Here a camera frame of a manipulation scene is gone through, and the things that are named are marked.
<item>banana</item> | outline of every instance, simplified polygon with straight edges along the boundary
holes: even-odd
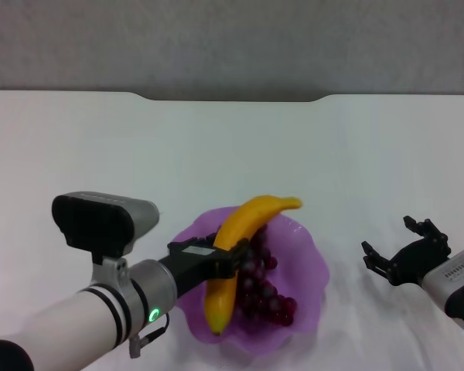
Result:
[[[301,200],[295,197],[254,197],[227,217],[218,230],[213,245],[230,250],[240,240],[250,240],[259,228],[282,210],[298,209],[301,206]],[[221,334],[232,318],[236,289],[237,273],[231,279],[209,280],[206,283],[204,313],[208,326],[215,335]]]

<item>purple bowl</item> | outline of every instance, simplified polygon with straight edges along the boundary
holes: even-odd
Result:
[[[224,207],[201,214],[173,241],[215,233],[236,208]],[[235,311],[225,332],[216,336],[210,331],[204,317],[206,284],[201,284],[177,302],[177,307],[186,315],[189,330],[199,341],[206,344],[227,341],[252,355],[264,355],[276,350],[290,335],[316,329],[323,292],[330,276],[325,261],[308,230],[287,216],[278,215],[268,223],[266,235],[266,245],[278,259],[278,266],[268,272],[267,278],[278,289],[279,294],[293,297],[298,302],[294,323],[289,327],[282,327],[260,319],[250,321],[240,311]]]

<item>white table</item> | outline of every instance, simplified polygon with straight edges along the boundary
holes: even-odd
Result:
[[[94,370],[464,369],[464,334],[420,288],[369,272],[360,242],[392,257],[430,217],[464,249],[464,97],[332,96],[314,103],[157,102],[133,94],[0,92],[0,333],[86,286],[90,257],[64,242],[50,205],[94,190],[150,199],[160,224],[130,263],[160,258],[201,212],[271,193],[298,196],[332,278],[319,330],[252,359],[166,336]]]

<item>grape bunch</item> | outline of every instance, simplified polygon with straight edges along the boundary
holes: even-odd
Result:
[[[238,307],[250,319],[263,318],[276,325],[290,326],[294,322],[297,303],[285,298],[266,278],[268,271],[277,267],[277,259],[266,244],[263,226],[251,238],[237,278]]]

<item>gray wall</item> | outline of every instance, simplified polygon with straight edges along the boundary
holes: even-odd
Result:
[[[464,0],[0,0],[0,89],[464,94]]]

